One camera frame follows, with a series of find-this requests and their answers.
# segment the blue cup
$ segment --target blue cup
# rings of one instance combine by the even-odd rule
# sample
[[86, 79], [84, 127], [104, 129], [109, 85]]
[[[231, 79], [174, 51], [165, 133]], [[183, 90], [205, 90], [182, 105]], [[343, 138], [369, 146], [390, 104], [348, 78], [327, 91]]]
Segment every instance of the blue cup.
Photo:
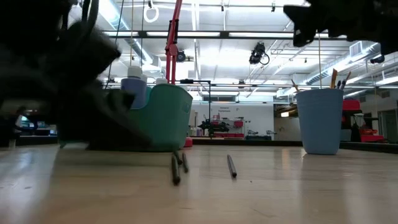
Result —
[[301, 138], [308, 154], [335, 155], [340, 146], [343, 90], [308, 90], [296, 94]]

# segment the green bin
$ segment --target green bin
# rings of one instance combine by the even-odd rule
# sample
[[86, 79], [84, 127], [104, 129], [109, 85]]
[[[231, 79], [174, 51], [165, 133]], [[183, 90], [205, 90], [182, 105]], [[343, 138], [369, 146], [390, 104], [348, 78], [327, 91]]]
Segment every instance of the green bin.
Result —
[[159, 84], [150, 91], [144, 107], [128, 112], [136, 127], [152, 140], [146, 151], [172, 152], [184, 147], [192, 99], [179, 86]]

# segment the marker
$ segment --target marker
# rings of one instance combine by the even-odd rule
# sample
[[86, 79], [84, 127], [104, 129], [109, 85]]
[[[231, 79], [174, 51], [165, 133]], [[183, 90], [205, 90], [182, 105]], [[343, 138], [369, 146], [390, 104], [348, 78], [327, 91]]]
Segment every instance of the marker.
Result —
[[172, 155], [172, 177], [173, 177], [173, 184], [178, 185], [181, 181], [180, 178], [180, 169], [178, 168], [177, 159], [175, 155]]
[[232, 157], [230, 155], [227, 155], [226, 160], [228, 161], [228, 167], [229, 167], [229, 172], [231, 173], [231, 176], [233, 178], [236, 178], [237, 173], [236, 173], [234, 162], [232, 161]]
[[338, 80], [338, 83], [337, 83], [336, 89], [340, 89], [340, 85], [341, 85], [341, 81], [340, 81], [340, 80]]
[[343, 80], [343, 83], [341, 84], [340, 90], [344, 90], [345, 86], [346, 86], [346, 80]]
[[187, 173], [189, 171], [189, 166], [188, 166], [187, 156], [185, 155], [185, 153], [182, 153], [182, 166], [184, 168], [184, 172]]
[[178, 165], [181, 165], [182, 164], [182, 160], [180, 159], [180, 155], [178, 154], [177, 150], [174, 150], [173, 154], [175, 155], [175, 158], [177, 160]]

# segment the table surface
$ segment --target table surface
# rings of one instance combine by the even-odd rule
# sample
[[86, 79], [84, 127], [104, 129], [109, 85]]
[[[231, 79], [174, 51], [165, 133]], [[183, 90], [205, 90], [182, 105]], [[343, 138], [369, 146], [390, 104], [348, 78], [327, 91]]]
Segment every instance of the table surface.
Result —
[[[180, 186], [170, 154], [0, 151], [0, 223], [397, 223], [398, 156], [195, 146]], [[238, 176], [231, 179], [226, 155]]]

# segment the red robotic arm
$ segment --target red robotic arm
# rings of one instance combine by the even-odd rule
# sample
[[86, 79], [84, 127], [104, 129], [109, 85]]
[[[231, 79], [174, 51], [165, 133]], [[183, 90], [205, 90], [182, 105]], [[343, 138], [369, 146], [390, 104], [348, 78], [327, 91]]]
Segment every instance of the red robotic arm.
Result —
[[170, 83], [170, 61], [173, 61], [173, 69], [171, 76], [171, 84], [175, 84], [175, 64], [177, 63], [177, 38], [178, 38], [178, 21], [180, 18], [182, 0], [177, 0], [175, 3], [173, 19], [169, 24], [169, 33], [167, 35], [166, 45], [166, 79]]

